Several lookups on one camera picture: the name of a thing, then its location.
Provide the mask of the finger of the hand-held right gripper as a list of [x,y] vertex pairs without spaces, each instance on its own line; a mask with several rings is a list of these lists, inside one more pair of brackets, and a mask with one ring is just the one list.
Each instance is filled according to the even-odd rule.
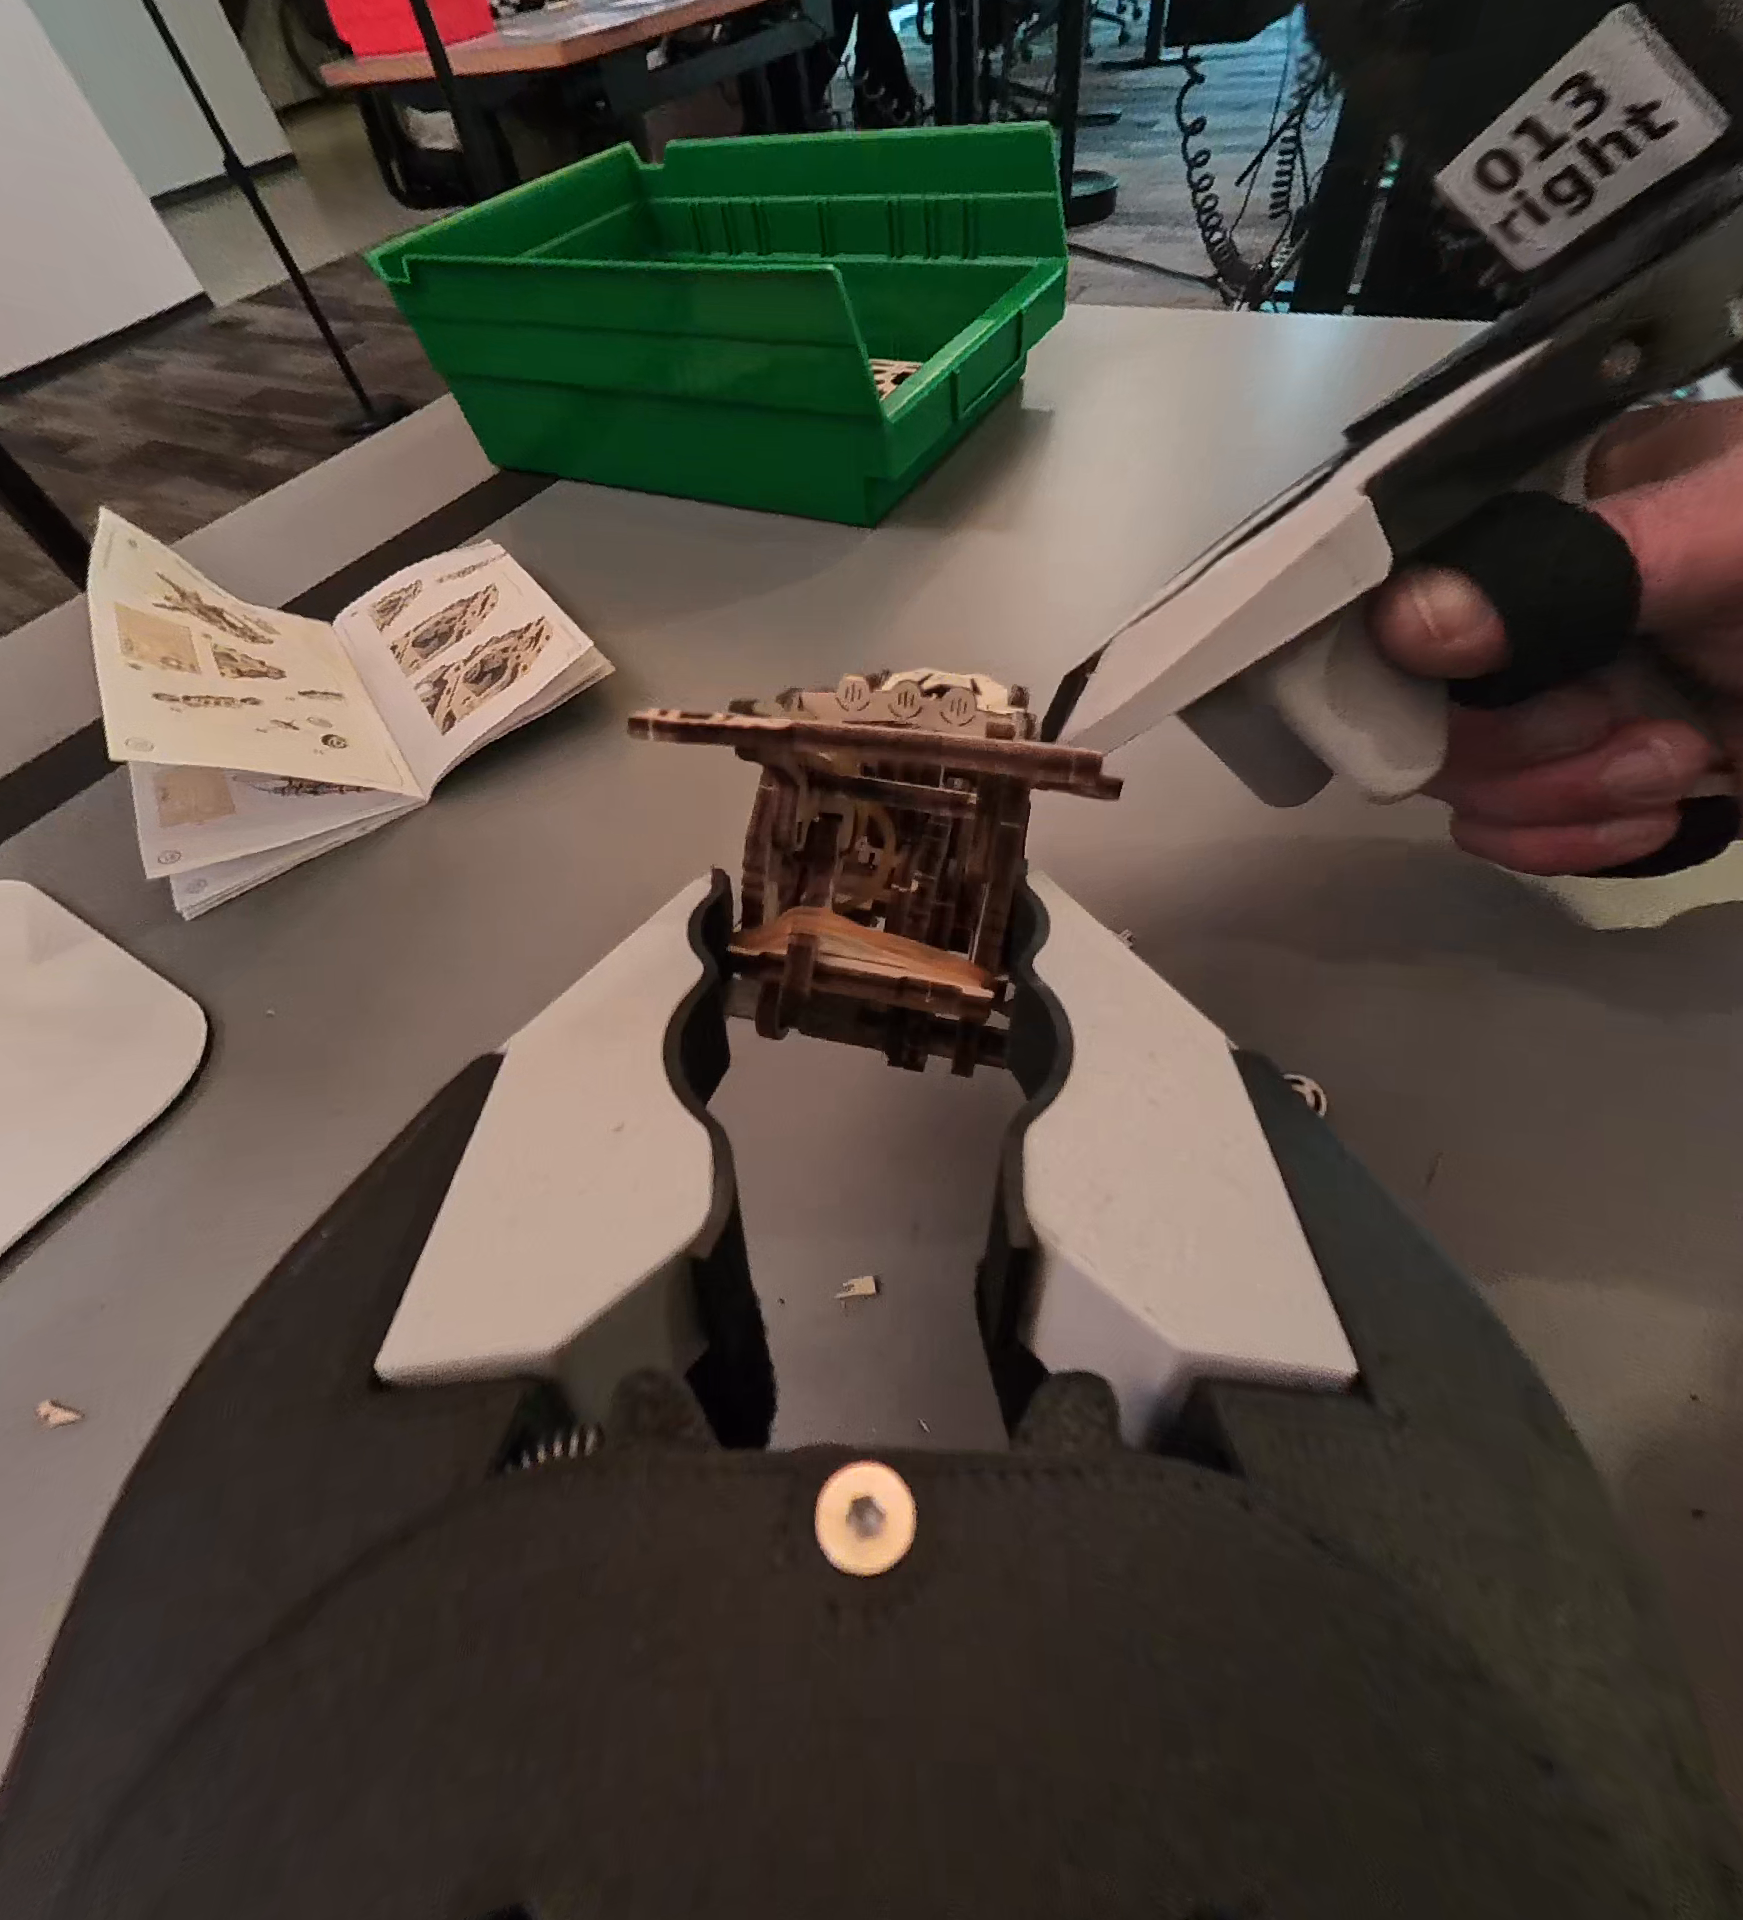
[[[1549,343],[1396,392],[1375,435],[1263,504],[1058,685],[1044,740],[1113,753],[1176,715],[1212,753],[1444,753],[1450,710],[1563,681],[1563,501],[1511,488],[1538,461]],[[1497,671],[1396,671],[1367,633],[1395,572],[1477,582]]]

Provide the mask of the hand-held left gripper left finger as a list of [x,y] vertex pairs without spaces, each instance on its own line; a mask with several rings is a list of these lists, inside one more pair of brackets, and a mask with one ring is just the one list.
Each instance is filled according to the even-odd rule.
[[690,881],[504,1043],[379,1382],[535,1379],[603,1426],[618,1379],[665,1372],[717,1444],[768,1441],[777,1379],[709,1110],[733,905],[730,876]]

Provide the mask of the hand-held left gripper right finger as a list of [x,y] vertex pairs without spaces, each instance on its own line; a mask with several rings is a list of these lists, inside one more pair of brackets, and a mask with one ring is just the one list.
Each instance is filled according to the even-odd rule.
[[1208,1382],[1343,1395],[1358,1364],[1217,1021],[1047,874],[1017,881],[1010,1116],[976,1320],[1002,1423],[1105,1382],[1159,1450]]

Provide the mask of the wooden mechanical model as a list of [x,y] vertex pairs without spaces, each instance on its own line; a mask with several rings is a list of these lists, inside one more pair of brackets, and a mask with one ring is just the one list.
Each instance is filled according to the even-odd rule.
[[1004,1064],[1031,797],[1118,799],[1101,753],[1044,740],[1027,689],[930,668],[641,706],[627,734],[758,768],[724,942],[734,1019],[894,1069]]

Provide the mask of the black pole with round base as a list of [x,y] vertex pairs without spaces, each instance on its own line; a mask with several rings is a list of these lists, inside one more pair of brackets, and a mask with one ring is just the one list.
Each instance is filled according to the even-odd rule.
[[1081,131],[1081,74],[1082,43],[1089,34],[1085,3],[1050,3],[1053,61],[1047,83],[1047,125],[1058,158],[1058,197],[1063,227],[1096,227],[1118,210],[1118,177],[1105,169],[1077,166],[1075,145]]

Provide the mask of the white tablet stand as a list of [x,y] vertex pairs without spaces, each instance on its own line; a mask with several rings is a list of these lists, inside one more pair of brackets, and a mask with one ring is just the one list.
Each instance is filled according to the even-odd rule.
[[0,879],[0,1257],[187,1091],[205,1043],[183,990]]

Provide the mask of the open instruction booklet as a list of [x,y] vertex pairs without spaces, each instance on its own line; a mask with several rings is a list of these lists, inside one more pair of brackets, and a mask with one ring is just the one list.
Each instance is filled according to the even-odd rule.
[[487,744],[614,676],[494,539],[310,620],[102,512],[83,601],[140,869],[187,922],[423,809]]

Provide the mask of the green plastic bin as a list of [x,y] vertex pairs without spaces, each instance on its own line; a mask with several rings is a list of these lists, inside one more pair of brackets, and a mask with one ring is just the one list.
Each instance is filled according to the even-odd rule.
[[[627,145],[366,252],[514,473],[879,524],[1063,317],[1044,122]],[[918,361],[890,406],[872,357]]]

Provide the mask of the brown-topped desk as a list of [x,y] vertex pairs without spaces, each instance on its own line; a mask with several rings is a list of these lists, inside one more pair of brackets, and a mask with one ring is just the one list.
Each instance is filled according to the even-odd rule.
[[454,153],[498,158],[501,105],[542,88],[567,111],[596,111],[645,153],[645,119],[702,92],[737,97],[777,61],[821,47],[830,3],[548,3],[461,43],[379,57],[338,53],[317,71],[330,92],[446,116]]

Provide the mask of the black stand pole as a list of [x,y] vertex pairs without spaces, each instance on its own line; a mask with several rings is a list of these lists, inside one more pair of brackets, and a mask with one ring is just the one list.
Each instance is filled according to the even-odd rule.
[[296,262],[293,252],[289,249],[276,221],[272,217],[260,183],[246,166],[242,156],[236,153],[229,131],[218,119],[212,100],[205,88],[199,84],[191,61],[187,59],[180,39],[175,30],[167,25],[167,18],[157,3],[139,3],[143,18],[150,19],[150,29],[163,46],[167,59],[171,61],[177,80],[183,83],[187,92],[191,97],[191,105],[197,107],[204,128],[212,136],[212,145],[218,148],[219,165],[225,177],[235,183],[236,196],[249,206],[257,230],[263,231],[263,240],[267,242],[267,252],[274,254],[276,266],[286,273],[286,282],[291,286],[293,297],[299,300],[299,307],[306,312],[308,323],[314,324],[317,336],[321,338],[337,374],[342,375],[345,391],[349,392],[349,413],[338,418],[338,430],[348,437],[364,437],[374,432],[381,432],[385,428],[393,428],[402,418],[410,418],[413,406],[410,401],[399,395],[374,395],[364,381],[357,374],[357,365],[348,354],[348,348],[338,343],[330,317],[325,314],[325,305],[317,300],[314,288],[308,286],[308,278],[303,266]]

